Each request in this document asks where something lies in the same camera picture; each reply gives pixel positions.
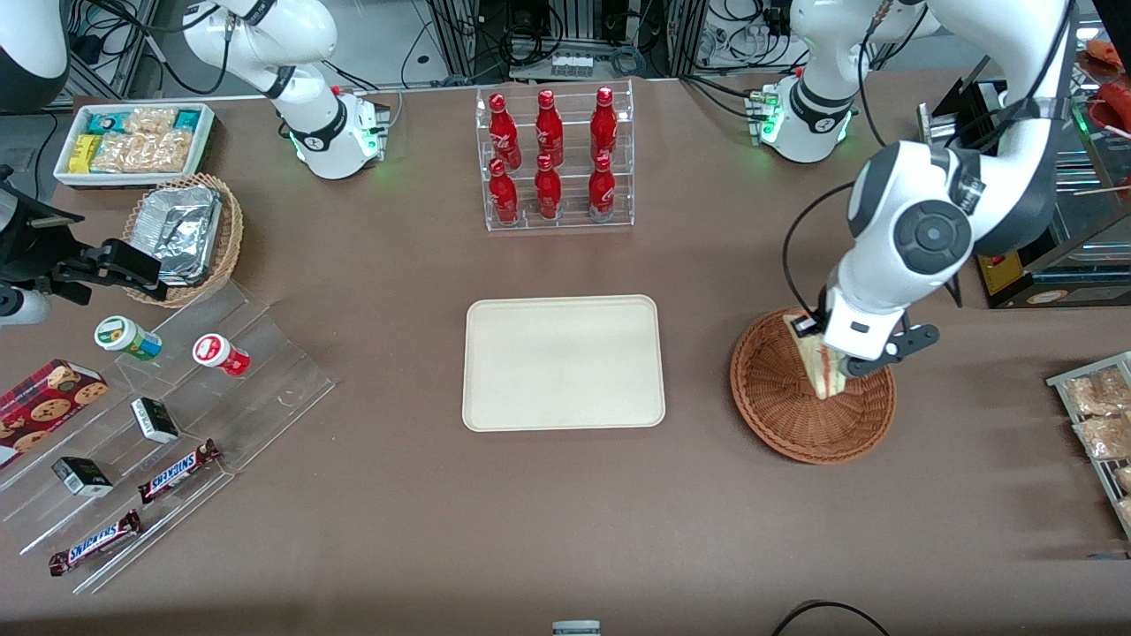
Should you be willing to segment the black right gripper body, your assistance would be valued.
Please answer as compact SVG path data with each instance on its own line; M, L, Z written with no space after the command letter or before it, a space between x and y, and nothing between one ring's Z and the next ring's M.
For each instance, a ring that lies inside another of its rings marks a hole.
M80 253L70 225L83 216L57 209L21 194L9 182L11 167L1 170L1 278L24 284L45 276L57 263Z

